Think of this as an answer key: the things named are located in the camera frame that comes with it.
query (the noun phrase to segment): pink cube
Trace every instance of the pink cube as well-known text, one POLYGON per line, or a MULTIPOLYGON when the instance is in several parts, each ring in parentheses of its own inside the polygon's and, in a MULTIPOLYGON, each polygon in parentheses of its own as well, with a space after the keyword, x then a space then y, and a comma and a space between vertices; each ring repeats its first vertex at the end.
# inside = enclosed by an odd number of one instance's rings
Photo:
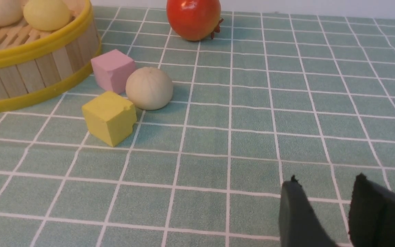
POLYGON ((117 49, 92 58, 91 63, 98 86, 116 94, 125 92, 127 78, 136 70, 135 61, 117 49))

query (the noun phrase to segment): white wall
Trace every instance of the white wall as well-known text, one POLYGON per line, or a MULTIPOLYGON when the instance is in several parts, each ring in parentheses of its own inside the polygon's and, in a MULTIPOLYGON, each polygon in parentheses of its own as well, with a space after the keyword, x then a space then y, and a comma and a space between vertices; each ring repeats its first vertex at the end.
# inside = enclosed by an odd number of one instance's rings
MULTIPOLYGON (((165 8, 167 0, 91 0, 93 5, 165 8)), ((395 0, 220 0, 224 11, 395 19, 395 0)))

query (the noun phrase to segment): tile pattern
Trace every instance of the tile pattern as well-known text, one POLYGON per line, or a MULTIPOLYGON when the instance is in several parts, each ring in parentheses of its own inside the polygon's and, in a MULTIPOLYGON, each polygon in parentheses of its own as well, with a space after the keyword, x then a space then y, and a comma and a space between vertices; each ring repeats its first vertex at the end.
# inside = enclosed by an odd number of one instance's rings
POLYGON ((215 40, 190 43, 163 10, 95 17, 105 51, 171 75, 173 101, 113 149, 81 115, 92 76, 0 114, 0 247, 279 246, 293 174, 350 246, 354 177, 395 191, 395 20, 224 12, 215 40))

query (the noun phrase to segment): steamer basket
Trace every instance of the steamer basket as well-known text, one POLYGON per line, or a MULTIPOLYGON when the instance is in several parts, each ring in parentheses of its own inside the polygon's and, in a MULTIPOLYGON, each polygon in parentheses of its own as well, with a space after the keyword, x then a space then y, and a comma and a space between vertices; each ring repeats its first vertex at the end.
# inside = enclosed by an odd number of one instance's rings
POLYGON ((60 30, 41 32, 25 19, 0 28, 0 112, 57 97, 92 73, 91 58, 101 54, 93 7, 90 0, 64 2, 73 18, 60 30))

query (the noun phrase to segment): foam cube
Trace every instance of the foam cube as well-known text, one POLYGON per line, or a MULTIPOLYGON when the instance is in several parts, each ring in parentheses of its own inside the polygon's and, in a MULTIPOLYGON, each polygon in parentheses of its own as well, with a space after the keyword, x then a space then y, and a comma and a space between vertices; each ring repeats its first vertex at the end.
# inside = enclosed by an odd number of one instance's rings
POLYGON ((132 134, 136 122, 133 103, 112 91, 106 91, 83 105, 82 112, 91 135, 111 147, 132 134))
POLYGON ((105 91, 124 93, 127 78, 136 70, 135 61, 119 50, 111 50, 91 59, 97 85, 105 91))

